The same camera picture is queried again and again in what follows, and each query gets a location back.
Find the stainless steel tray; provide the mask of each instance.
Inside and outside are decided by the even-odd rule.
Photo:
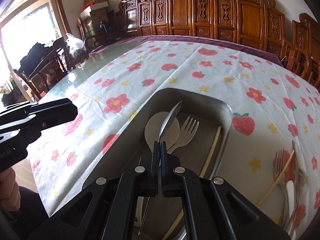
[[[189,91],[167,88],[156,92],[137,113],[119,138],[101,158],[90,173],[83,188],[98,177],[113,179],[121,176],[128,168],[138,165],[140,156],[151,154],[144,139],[144,128],[150,117],[170,109],[182,100],[182,108],[177,115],[180,127],[188,116],[197,119],[200,124],[193,140],[185,147],[177,148],[173,154],[180,158],[181,165],[200,174],[212,146],[218,126],[221,133],[204,178],[215,176],[221,163],[232,123],[232,110],[226,103],[208,96]],[[182,209],[180,198],[151,198],[150,206],[143,226],[143,239],[162,239]],[[178,234],[183,228],[183,219],[172,233]]]

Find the tablecloth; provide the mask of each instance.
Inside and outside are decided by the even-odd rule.
[[[233,125],[218,175],[253,203],[273,178],[276,152],[295,141],[306,175],[294,227],[300,236],[320,207],[317,168],[320,95],[300,77],[241,51],[193,42],[149,41],[107,64],[69,95],[79,114],[43,132],[29,158],[46,211],[52,215],[80,190],[94,166],[156,91],[172,87],[222,100]],[[295,179],[287,172],[285,180]],[[276,188],[261,206],[281,215]]]

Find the wooden chair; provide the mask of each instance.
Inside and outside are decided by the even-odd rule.
[[[302,48],[294,45],[283,38],[279,58],[283,66],[301,78],[311,81],[313,73],[311,71],[312,62],[310,54]]]

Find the wooden chopstick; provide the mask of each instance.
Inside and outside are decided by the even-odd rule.
[[[208,154],[208,157],[204,163],[204,166],[202,168],[202,171],[200,173],[200,176],[201,178],[203,178],[205,172],[207,171],[208,169],[208,166],[209,166],[209,163],[211,161],[211,158],[212,158],[212,155],[213,155],[213,152],[214,152],[214,149],[217,145],[217,142],[218,142],[218,138],[219,138],[219,135],[220,135],[220,132],[221,132],[221,126],[218,127],[217,129],[217,132],[216,132],[216,135],[213,139],[213,143],[212,143],[212,146],[210,148],[210,151],[209,151],[209,154]],[[166,240],[170,235],[171,233],[173,232],[173,230],[177,227],[177,225],[179,224],[180,220],[182,219],[183,217],[183,209],[181,209],[179,215],[177,216],[177,218],[174,220],[174,222],[172,223],[172,225],[170,226],[170,228],[168,229],[168,231],[165,233],[164,237],[162,238],[162,240]]]
[[[266,199],[267,197],[270,195],[270,193],[273,191],[273,189],[275,188],[275,186],[278,184],[279,180],[281,180],[284,172],[286,171],[287,167],[289,166],[292,158],[294,155],[294,150],[292,151],[287,163],[285,164],[284,168],[282,169],[281,173],[279,174],[278,178],[275,180],[275,182],[272,184],[272,186],[270,187],[270,189],[267,191],[267,193],[262,197],[262,199],[256,204],[256,206],[260,206]]]

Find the plastic bag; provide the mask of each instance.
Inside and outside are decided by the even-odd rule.
[[[69,53],[73,58],[80,56],[86,52],[84,43],[81,39],[74,37],[72,34],[67,33],[67,45],[69,46]]]

